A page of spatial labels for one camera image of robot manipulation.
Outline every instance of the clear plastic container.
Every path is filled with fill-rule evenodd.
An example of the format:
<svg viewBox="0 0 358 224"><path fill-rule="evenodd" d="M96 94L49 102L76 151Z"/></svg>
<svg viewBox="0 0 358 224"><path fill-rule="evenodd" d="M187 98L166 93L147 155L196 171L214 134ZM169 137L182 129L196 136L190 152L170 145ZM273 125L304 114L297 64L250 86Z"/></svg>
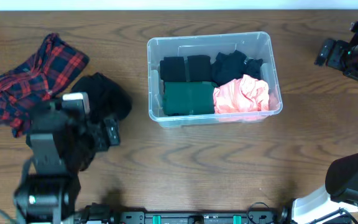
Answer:
<svg viewBox="0 0 358 224"><path fill-rule="evenodd" d="M211 63L219 52L243 52L247 58L263 59L261 77L269 86L269 111L203 114L188 116L167 116L162 109L163 81L160 79L160 61L164 57L190 55L209 55ZM147 62L149 73L149 115L164 128L222 122L256 122L278 114L283 108L276 66L274 64L272 41L265 32L241 34L204 35L193 37L156 37L147 43Z"/></svg>

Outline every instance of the white wall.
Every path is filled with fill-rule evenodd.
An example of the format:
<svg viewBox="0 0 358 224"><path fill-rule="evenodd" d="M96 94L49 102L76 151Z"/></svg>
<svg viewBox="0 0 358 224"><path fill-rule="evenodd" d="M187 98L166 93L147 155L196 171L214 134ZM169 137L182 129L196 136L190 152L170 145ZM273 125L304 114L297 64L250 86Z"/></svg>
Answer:
<svg viewBox="0 0 358 224"><path fill-rule="evenodd" d="M358 9L358 0L0 0L0 11Z"/></svg>

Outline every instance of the red plaid shirt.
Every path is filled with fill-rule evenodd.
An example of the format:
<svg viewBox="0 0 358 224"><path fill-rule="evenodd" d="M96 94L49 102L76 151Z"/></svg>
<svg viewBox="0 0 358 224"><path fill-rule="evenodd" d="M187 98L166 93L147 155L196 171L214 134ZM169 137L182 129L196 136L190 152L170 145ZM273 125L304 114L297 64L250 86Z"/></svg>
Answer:
<svg viewBox="0 0 358 224"><path fill-rule="evenodd" d="M82 72L88 56L49 34L37 53L0 76L0 121L12 127L15 138L31 125L29 110L62 92Z"/></svg>

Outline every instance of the wood grain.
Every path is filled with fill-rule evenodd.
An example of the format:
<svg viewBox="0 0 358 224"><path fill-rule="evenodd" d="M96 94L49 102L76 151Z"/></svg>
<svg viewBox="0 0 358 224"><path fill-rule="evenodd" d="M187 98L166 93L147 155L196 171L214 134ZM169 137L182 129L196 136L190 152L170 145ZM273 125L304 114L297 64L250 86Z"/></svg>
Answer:
<svg viewBox="0 0 358 224"><path fill-rule="evenodd" d="M58 32L134 97L122 144L80 174L77 208L92 202L148 210L273 207L324 184L330 163L357 152L358 83L313 65L327 37L349 40L358 11L0 12L0 74ZM284 109L255 124L163 129L148 116L146 43L153 37L268 32ZM0 207L14 216L12 193L32 154L0 127Z"/></svg>

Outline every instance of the black cloth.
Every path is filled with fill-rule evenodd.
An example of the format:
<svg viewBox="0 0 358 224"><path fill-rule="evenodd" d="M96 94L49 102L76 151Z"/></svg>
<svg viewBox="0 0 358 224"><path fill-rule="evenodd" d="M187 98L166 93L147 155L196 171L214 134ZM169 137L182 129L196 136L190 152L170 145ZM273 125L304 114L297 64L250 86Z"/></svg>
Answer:
<svg viewBox="0 0 358 224"><path fill-rule="evenodd" d="M191 82L211 82L211 57L208 55L187 56Z"/></svg>
<svg viewBox="0 0 358 224"><path fill-rule="evenodd" d="M213 82L221 86L235 78L242 78L246 58L247 56L238 50L229 55L218 53L212 64Z"/></svg>
<svg viewBox="0 0 358 224"><path fill-rule="evenodd" d="M102 73L82 77L71 92L88 94L89 116L92 121L100 121L111 115L122 120L132 109L132 98L128 93Z"/></svg>
<svg viewBox="0 0 358 224"><path fill-rule="evenodd" d="M185 59L164 57L164 60L160 61L160 77L165 82L185 82Z"/></svg>
<svg viewBox="0 0 358 224"><path fill-rule="evenodd" d="M246 62L246 65L244 67L244 74L249 75L252 78L256 78L260 80L260 67L264 61L262 59L250 59Z"/></svg>

